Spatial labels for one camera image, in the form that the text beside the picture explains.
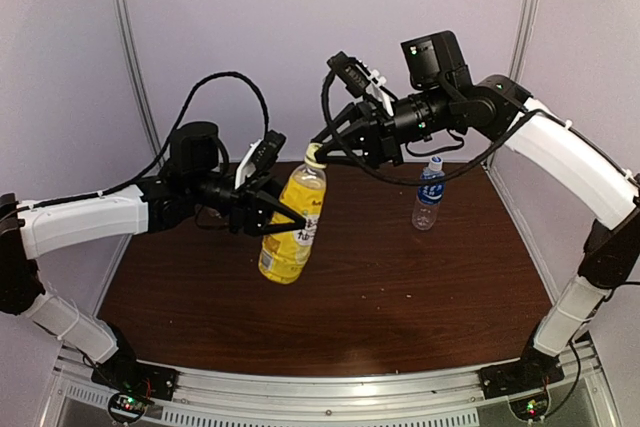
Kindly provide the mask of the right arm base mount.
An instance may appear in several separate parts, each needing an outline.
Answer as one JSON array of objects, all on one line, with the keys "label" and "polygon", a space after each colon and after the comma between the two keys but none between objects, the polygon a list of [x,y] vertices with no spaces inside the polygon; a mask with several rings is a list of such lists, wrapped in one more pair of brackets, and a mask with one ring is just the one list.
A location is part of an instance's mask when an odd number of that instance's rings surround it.
[{"label": "right arm base mount", "polygon": [[542,389],[565,378],[558,356],[533,347],[526,347],[515,361],[481,368],[478,376],[486,400]]}]

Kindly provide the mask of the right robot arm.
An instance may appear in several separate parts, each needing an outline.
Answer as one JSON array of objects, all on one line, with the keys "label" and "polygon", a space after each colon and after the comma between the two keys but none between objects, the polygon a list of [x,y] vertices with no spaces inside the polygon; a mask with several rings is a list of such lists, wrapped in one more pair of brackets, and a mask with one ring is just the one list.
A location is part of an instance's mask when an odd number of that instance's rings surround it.
[{"label": "right robot arm", "polygon": [[551,376],[562,350],[624,285],[639,258],[639,178],[603,153],[513,80],[493,75],[474,83],[454,33],[401,46],[412,93],[395,98],[381,77],[355,57],[328,61],[323,88],[344,83],[353,102],[327,115],[317,135],[317,159],[353,165],[378,177],[381,165],[401,164],[402,147],[434,133],[475,130],[491,150],[508,148],[543,169],[594,214],[583,258],[520,358],[503,367],[519,387]]}]

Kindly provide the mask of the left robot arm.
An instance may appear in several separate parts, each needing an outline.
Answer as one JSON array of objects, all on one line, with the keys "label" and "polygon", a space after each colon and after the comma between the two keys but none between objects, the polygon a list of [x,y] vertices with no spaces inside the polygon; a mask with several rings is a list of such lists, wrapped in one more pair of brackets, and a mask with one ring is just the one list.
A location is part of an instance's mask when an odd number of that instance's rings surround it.
[{"label": "left robot arm", "polygon": [[169,159],[155,176],[112,191],[73,199],[20,202],[1,197],[1,310],[24,315],[76,347],[123,391],[137,389],[144,371],[124,336],[73,303],[47,291],[40,256],[121,235],[163,232],[194,216],[217,211],[232,232],[263,236],[303,228],[303,216],[278,199],[282,187],[269,174],[285,136],[269,131],[253,144],[236,172],[211,122],[190,122],[169,136]]}]

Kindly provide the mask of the pale yellow bottle cap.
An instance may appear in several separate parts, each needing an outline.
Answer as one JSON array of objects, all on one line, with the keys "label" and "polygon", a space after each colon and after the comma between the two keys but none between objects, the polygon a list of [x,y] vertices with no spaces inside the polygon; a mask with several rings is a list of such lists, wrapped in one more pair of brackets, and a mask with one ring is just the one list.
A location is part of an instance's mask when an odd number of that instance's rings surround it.
[{"label": "pale yellow bottle cap", "polygon": [[304,156],[304,162],[312,168],[324,170],[327,167],[327,165],[325,163],[320,162],[316,158],[316,154],[319,151],[320,147],[321,147],[320,143],[311,142],[307,146],[305,156]]}]

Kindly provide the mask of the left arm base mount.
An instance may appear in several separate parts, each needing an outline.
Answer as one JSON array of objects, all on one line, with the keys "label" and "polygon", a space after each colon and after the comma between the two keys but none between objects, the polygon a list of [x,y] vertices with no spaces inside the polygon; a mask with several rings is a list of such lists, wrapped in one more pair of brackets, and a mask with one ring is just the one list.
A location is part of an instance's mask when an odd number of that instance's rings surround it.
[{"label": "left arm base mount", "polygon": [[119,348],[102,363],[84,354],[83,362],[91,368],[91,380],[94,383],[136,400],[173,399],[178,372],[173,368],[140,362],[132,351]]}]

